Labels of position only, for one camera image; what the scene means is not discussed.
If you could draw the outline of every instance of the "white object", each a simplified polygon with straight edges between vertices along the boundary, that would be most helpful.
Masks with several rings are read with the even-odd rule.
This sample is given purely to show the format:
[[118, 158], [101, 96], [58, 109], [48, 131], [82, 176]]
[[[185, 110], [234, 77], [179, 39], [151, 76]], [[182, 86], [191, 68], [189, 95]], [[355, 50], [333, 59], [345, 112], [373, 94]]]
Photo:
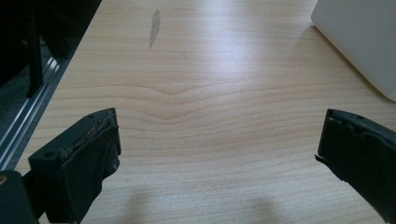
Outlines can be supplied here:
[[396, 0], [318, 0], [311, 19], [378, 90], [396, 101]]

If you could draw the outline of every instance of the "black plastic part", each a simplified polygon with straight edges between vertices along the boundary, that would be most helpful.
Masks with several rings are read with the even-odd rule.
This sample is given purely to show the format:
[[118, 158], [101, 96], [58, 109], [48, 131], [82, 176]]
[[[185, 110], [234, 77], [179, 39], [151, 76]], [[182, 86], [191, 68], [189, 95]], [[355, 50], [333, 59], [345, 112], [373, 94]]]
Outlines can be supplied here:
[[0, 172], [0, 223], [38, 223], [21, 175], [16, 171]]
[[41, 217], [45, 210], [45, 200], [41, 196], [42, 184], [33, 175], [32, 171], [29, 171], [22, 178], [25, 189], [27, 191], [27, 196], [30, 199], [31, 207], [36, 218]]
[[87, 214], [102, 190], [103, 179], [120, 165], [118, 129], [114, 108], [98, 111], [29, 158], [35, 179], [30, 181], [40, 184], [42, 197], [37, 199], [42, 202], [32, 200], [32, 204], [43, 204], [50, 222], [79, 223]]
[[396, 223], [396, 132], [329, 109], [317, 160], [352, 186], [388, 223]]
[[30, 86], [27, 97], [32, 97], [35, 91], [43, 84], [43, 72], [41, 67], [40, 36], [37, 29], [37, 3], [35, 1], [29, 1], [28, 5], [27, 40], [29, 49]]

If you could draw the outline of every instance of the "light wood surface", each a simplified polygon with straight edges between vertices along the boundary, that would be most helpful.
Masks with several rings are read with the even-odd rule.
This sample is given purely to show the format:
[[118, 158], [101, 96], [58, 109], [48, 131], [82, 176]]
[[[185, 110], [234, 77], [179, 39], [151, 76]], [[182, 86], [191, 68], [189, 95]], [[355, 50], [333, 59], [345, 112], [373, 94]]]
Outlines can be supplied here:
[[315, 3], [103, 0], [17, 170], [116, 107], [121, 166], [83, 223], [382, 223], [314, 155], [327, 108], [396, 130], [396, 104], [317, 31]]

